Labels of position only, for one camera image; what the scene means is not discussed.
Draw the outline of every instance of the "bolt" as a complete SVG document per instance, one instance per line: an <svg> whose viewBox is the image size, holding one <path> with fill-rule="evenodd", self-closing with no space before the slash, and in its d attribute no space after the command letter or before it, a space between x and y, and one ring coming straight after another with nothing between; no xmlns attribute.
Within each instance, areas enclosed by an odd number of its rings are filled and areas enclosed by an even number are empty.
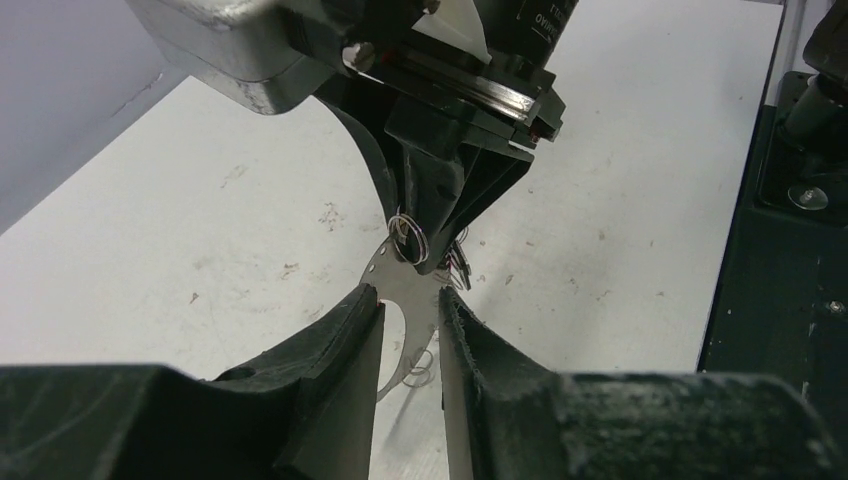
<svg viewBox="0 0 848 480"><path fill-rule="evenodd" d="M845 313L845 305L842 302L837 302L836 300L831 301L827 304L827 309L831 311L831 313L835 313L837 315L842 315Z"/></svg>
<svg viewBox="0 0 848 480"><path fill-rule="evenodd" d="M376 59L374 45L369 42L354 43L342 49L342 63L357 72L370 70Z"/></svg>
<svg viewBox="0 0 848 480"><path fill-rule="evenodd" d="M815 196L816 196L815 190L813 190L813 189L806 190L804 193L801 194L801 197L798 199L798 201L801 202L801 203L809 203L810 200L812 200L813 197L815 197Z"/></svg>
<svg viewBox="0 0 848 480"><path fill-rule="evenodd" d="M436 10L439 9L441 4L442 2L440 0L424 0L424 13L427 15L436 13Z"/></svg>

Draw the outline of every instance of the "metal ring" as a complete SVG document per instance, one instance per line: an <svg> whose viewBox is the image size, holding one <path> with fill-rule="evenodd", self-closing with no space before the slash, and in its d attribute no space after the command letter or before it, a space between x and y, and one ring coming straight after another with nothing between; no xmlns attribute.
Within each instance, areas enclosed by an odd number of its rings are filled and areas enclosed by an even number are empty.
<svg viewBox="0 0 848 480"><path fill-rule="evenodd" d="M412 234L415 235L415 240L418 242L418 260L415 262L407 258L398 245L398 238L404 244L406 244L406 239L408 238L408 235L403 231L404 226L406 226L409 230L412 230ZM405 213L397 213L389 219L388 228L389 235L392 236L392 239L394 240L395 249L397 249L398 254L400 254L407 263L415 266L427 261L430 257L430 245L427 243L427 237L424 236L424 231L421 230L421 227L418 226L412 217Z"/></svg>

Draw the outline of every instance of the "gray wall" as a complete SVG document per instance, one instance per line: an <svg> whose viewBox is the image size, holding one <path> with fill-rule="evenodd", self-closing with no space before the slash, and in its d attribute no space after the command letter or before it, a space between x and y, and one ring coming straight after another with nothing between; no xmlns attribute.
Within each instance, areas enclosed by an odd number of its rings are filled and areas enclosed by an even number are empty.
<svg viewBox="0 0 848 480"><path fill-rule="evenodd" d="M121 0L0 2L0 234L182 78Z"/></svg>

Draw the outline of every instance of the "table surface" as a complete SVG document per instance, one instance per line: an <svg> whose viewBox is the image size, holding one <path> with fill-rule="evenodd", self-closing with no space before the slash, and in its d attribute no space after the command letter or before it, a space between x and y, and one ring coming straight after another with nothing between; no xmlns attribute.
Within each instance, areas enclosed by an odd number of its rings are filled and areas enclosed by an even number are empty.
<svg viewBox="0 0 848 480"><path fill-rule="evenodd" d="M560 137L465 244L481 319L554 369L695 368L780 15L577 7L548 65ZM384 236L329 111L262 117L189 79L0 236L0 362L214 377L319 318ZM378 405L372 478L447 478L435 363Z"/></svg>

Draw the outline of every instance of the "black cylinder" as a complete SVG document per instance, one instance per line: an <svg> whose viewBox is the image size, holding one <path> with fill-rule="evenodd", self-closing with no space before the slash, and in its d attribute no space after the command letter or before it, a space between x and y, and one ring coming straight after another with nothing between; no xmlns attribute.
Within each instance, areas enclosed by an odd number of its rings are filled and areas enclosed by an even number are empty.
<svg viewBox="0 0 848 480"><path fill-rule="evenodd" d="M544 67L577 0L474 0L489 49Z"/></svg>
<svg viewBox="0 0 848 480"><path fill-rule="evenodd" d="M845 111L844 97L845 92L838 85L822 75L817 75L786 117L783 123L784 133L803 145L826 127L837 114Z"/></svg>

